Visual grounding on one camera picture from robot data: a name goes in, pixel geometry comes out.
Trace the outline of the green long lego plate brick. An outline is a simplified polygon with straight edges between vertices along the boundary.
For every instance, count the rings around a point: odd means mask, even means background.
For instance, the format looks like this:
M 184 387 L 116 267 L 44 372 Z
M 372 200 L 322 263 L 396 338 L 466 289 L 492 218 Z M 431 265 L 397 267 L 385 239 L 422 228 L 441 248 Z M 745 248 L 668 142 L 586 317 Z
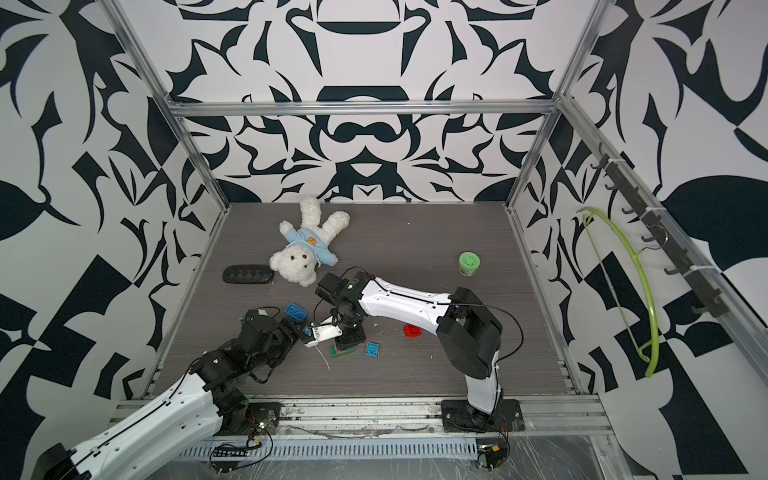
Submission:
M 340 358 L 340 357 L 354 353 L 355 348 L 349 347 L 347 349 L 339 349 L 335 345 L 331 345 L 329 348 L 329 351 L 332 358 Z

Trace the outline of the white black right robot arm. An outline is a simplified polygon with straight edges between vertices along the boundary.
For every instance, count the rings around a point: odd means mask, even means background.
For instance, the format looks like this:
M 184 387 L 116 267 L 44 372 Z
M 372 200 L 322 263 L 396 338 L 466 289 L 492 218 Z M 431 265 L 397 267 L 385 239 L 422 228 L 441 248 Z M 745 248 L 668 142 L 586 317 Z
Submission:
M 328 273 L 316 294 L 331 311 L 327 319 L 304 329 L 307 346 L 332 340 L 338 350 L 347 350 L 362 344 L 368 317 L 418 327 L 438 338 L 450 364 L 464 375 L 466 417 L 480 421 L 496 413 L 503 392 L 498 378 L 503 326 L 472 291 L 422 292 L 362 271 L 349 278 Z

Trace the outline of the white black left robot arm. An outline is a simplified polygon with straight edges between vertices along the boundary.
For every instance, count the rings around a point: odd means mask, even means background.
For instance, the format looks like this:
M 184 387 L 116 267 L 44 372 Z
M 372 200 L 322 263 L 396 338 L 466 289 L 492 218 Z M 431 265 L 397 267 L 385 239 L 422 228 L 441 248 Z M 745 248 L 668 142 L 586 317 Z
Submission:
M 145 479 L 197 442 L 218 433 L 242 409 L 243 383 L 280 365 L 314 330 L 290 317 L 257 310 L 237 337 L 193 360 L 182 377 L 120 423 L 72 448 L 56 444 L 33 468 L 35 479 Z

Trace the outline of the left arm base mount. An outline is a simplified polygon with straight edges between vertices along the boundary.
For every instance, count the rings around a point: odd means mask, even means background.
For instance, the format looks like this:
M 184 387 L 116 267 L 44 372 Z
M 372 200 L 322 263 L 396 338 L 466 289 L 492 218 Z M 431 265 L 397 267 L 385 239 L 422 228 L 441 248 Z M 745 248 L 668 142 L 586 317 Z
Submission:
M 258 436 L 262 431 L 275 433 L 283 404 L 280 402 L 243 401 L 223 417 L 220 435 Z

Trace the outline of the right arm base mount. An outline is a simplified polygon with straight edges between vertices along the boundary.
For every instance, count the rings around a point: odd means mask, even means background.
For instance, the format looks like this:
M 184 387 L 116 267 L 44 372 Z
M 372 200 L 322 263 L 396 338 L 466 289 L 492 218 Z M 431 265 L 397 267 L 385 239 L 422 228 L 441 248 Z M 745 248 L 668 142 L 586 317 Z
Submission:
M 501 396 L 491 413 L 472 407 L 467 400 L 440 402 L 443 429 L 452 433 L 522 432 L 526 429 L 517 399 Z

